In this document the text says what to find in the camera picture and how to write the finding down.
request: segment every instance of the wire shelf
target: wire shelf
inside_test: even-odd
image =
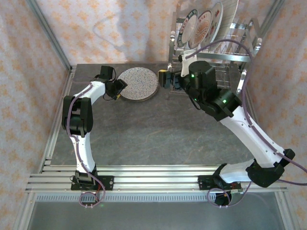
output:
[[[231,4],[233,4],[233,2],[233,0],[222,1],[224,6],[230,6]],[[184,51],[196,51],[201,47],[200,45],[198,45],[196,48],[190,49],[188,43],[186,43],[185,46],[181,48],[177,46],[179,30],[185,20],[185,18],[177,17],[177,15],[178,12],[173,13],[173,21],[169,43],[168,70],[172,72],[181,70],[182,65],[178,61],[179,55],[182,55]],[[234,17],[234,14],[227,15],[227,18]],[[225,29],[225,27],[229,27],[227,34],[216,37],[215,40],[220,40],[223,38],[236,40],[239,43],[244,44],[252,53],[252,55],[257,54],[262,43],[260,27],[257,18],[252,18],[249,22],[240,20],[234,20],[231,23],[224,24],[222,22],[219,30]],[[240,65],[242,63],[250,62],[250,57],[247,54],[246,50],[241,48],[238,44],[230,42],[221,42],[218,46],[214,48],[210,47],[206,50],[199,52],[197,54],[197,59],[205,60],[209,62],[210,65],[215,67],[216,81],[218,87],[227,89],[231,89],[229,64],[231,62],[236,62],[236,64]],[[175,88],[175,82],[173,83],[173,87],[171,87],[170,93],[186,95],[183,91],[177,90]]]

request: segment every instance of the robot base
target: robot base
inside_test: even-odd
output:
[[[227,164],[221,164],[213,175],[200,175],[198,176],[198,185],[200,190],[210,190],[212,188],[220,188],[224,190],[232,190],[232,189],[241,189],[241,184],[236,182],[234,183],[226,183],[219,175]]]
[[[96,176],[96,178],[99,181],[101,181],[106,191],[113,190],[114,176]],[[95,184],[80,184],[78,183],[76,176],[73,176],[71,180],[71,190],[72,191],[88,191],[88,190],[97,191],[98,187],[99,187],[99,183],[97,182]]]

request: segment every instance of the gray floor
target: gray floor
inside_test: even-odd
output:
[[[36,202],[29,230],[283,230],[274,193],[247,196],[228,209],[208,202]]]
[[[114,64],[119,76],[132,67],[158,72],[166,64]],[[78,65],[75,81],[89,81],[99,74],[101,65]],[[70,94],[85,85],[73,84]],[[160,165],[238,163],[249,160],[248,149],[227,128],[203,111],[196,110],[186,96],[171,95],[160,88],[144,102],[124,99],[93,105],[94,127],[91,132],[93,158],[98,165]],[[72,143],[62,129],[52,164],[76,163]]]

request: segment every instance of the cable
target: cable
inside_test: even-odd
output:
[[[245,197],[245,195],[246,195],[246,193],[247,193],[249,187],[251,186],[251,183],[252,183],[252,181],[249,182],[249,184],[248,184],[246,190],[244,191],[243,195],[242,195],[242,196],[240,197],[240,199],[239,199],[236,203],[234,203],[234,204],[231,204],[231,200],[230,200],[230,198],[229,198],[228,193],[227,193],[224,189],[221,189],[221,188],[212,188],[212,189],[210,189],[210,190],[207,192],[207,195],[206,195],[206,196],[207,196],[207,201],[208,201],[212,206],[218,207],[218,208],[223,208],[223,207],[227,208],[227,207],[236,206],[236,205],[239,204],[239,203],[243,200],[243,198]],[[215,203],[213,203],[212,201],[210,201],[210,199],[209,199],[209,194],[210,194],[210,192],[212,192],[213,190],[219,190],[219,191],[222,191],[223,193],[225,193],[225,194],[227,195],[229,205],[225,205],[225,206],[216,205]]]
[[[190,96],[189,96],[189,98],[190,98],[192,104],[194,105],[194,107],[195,107],[197,110],[201,110],[201,108],[199,108],[199,107],[196,106],[195,102],[193,101],[193,99],[192,99]]]
[[[115,77],[114,77],[114,79],[112,79],[112,82],[114,82],[116,80],[116,71],[115,71],[114,68],[113,68],[113,70],[114,70],[114,73],[115,73]]]
[[[73,136],[71,134],[71,130],[70,130],[70,121],[71,121],[71,112],[72,112],[72,107],[73,107],[73,104],[76,102],[76,100],[81,97],[82,95],[84,95],[85,93],[87,93],[88,91],[90,91],[92,89],[93,85],[90,83],[89,84],[89,87],[88,89],[84,90],[83,92],[81,92],[80,94],[78,94],[72,101],[71,101],[71,104],[69,106],[69,110],[68,110],[68,117],[67,117],[67,124],[66,124],[66,130],[67,130],[67,133],[68,133],[68,136],[71,137],[71,138],[74,138],[75,142],[76,142],[76,155],[77,155],[77,158],[78,158],[78,161],[81,163],[81,166],[82,168],[85,170],[85,172],[91,177],[93,178],[93,180],[97,181],[101,188],[103,189],[103,195],[102,197],[100,198],[100,200],[98,199],[98,195],[97,194],[94,194],[92,192],[86,192],[86,193],[82,193],[79,197],[79,204],[83,207],[87,207],[87,205],[84,205],[81,201],[82,197],[86,194],[90,194],[92,196],[95,196],[96,199],[98,199],[98,201],[95,203],[95,204],[91,204],[91,208],[97,206],[99,203],[101,203],[105,196],[106,196],[106,189],[104,187],[104,185],[101,183],[100,180],[98,180],[95,176],[93,176],[86,168],[86,166],[84,165],[83,161],[81,160],[81,156],[80,156],[80,153],[79,153],[79,140],[78,138],[76,138],[75,136]]]
[[[105,101],[107,101],[107,102],[114,100],[113,98],[111,98],[111,99],[106,99],[106,98],[105,98],[105,94],[102,96],[102,98],[103,98]]]
[[[205,50],[206,48],[212,46],[212,45],[215,45],[217,43],[220,43],[220,42],[232,42],[232,43],[236,43],[238,44],[239,46],[241,46],[242,48],[244,48],[247,52],[247,54],[249,55],[249,58],[250,58],[250,69],[252,69],[252,66],[253,66],[253,62],[254,62],[254,57],[253,55],[251,54],[250,50],[245,46],[243,45],[242,43],[236,41],[236,40],[232,40],[232,39],[221,39],[221,40],[218,40],[218,41],[215,41],[215,42],[212,42],[202,48],[200,48],[199,50],[195,51],[194,53],[192,53],[191,55],[188,55],[186,56],[186,59],[188,58],[191,58],[193,57],[194,55],[198,54],[199,52],[201,52],[202,50]],[[247,87],[247,83],[248,83],[248,80],[249,80],[249,73],[250,71],[247,71],[246,73],[246,76],[245,76],[245,80],[243,82],[243,86],[242,86],[242,105],[243,105],[243,110],[244,110],[244,115],[245,115],[245,118],[248,122],[248,124],[251,126],[251,128],[254,130],[254,132],[257,134],[257,136],[267,145],[269,146],[270,149],[273,150],[274,153],[276,153],[278,156],[282,157],[283,159],[287,160],[288,162],[294,164],[295,166],[297,166],[298,168],[302,169],[304,172],[307,173],[307,169],[304,168],[302,165],[300,165],[299,163],[289,159],[288,157],[284,156],[283,154],[281,154],[280,152],[277,151],[276,148],[274,148],[273,145],[271,145],[266,139],[265,137],[256,129],[256,127],[254,127],[254,125],[252,124],[251,120],[250,120],[250,117],[248,116],[248,110],[247,110],[247,106],[246,106],[246,87]],[[294,184],[294,185],[300,185],[300,186],[307,186],[307,183],[298,183],[298,182],[291,182],[291,181],[286,181],[286,180],[282,180],[282,179],[279,179],[278,181],[280,182],[285,182],[285,183],[288,183],[288,184]]]

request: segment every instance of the orange floral pattern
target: orange floral pattern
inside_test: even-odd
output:
[[[307,29],[303,26],[307,17],[303,5],[306,9],[303,0],[285,1],[256,57],[249,91],[260,126],[276,143],[293,149],[294,160],[307,167]],[[307,180],[291,164],[285,171],[287,180]],[[301,229],[306,229],[307,190],[294,185],[289,190]]]
[[[177,6],[185,17],[194,8],[201,14],[218,1],[37,0],[72,65],[167,61]],[[254,16],[262,21],[271,3],[240,0],[236,21],[246,23]]]
[[[67,71],[24,0],[6,1],[0,15],[0,229],[11,230]]]

